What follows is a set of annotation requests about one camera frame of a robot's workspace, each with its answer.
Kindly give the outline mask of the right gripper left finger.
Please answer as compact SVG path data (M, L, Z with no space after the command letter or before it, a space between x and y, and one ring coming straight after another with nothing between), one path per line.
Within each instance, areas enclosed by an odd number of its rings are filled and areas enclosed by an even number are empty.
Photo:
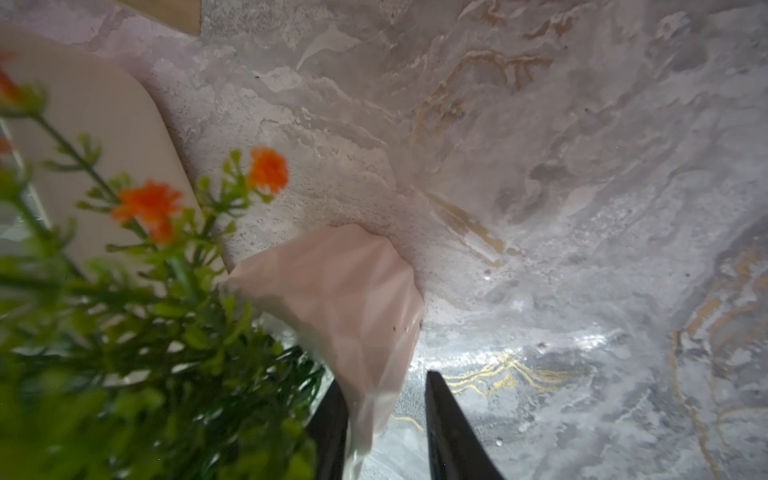
M307 426L316 447L315 480L343 478L348 424L346 400L334 380Z

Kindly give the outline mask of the orange flower pot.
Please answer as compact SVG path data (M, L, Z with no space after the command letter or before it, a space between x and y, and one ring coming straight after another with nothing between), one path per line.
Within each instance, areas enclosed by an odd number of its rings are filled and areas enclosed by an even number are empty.
M3 207L27 235L1 258L1 475L5 479L314 479L307 426L331 383L349 412L342 479L358 474L413 355L424 302L391 243L324 228L221 262L218 221L287 185L286 159L234 150L198 211L167 183L104 181L43 118L43 97L1 78L3 119L29 119L95 182L78 208L136 236L80 269L75 225L43 226L22 196Z

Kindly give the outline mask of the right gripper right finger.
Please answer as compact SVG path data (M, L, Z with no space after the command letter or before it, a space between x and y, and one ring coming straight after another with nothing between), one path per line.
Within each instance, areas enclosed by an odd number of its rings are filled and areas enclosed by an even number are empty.
M425 403L432 479L503 479L437 371L427 372Z

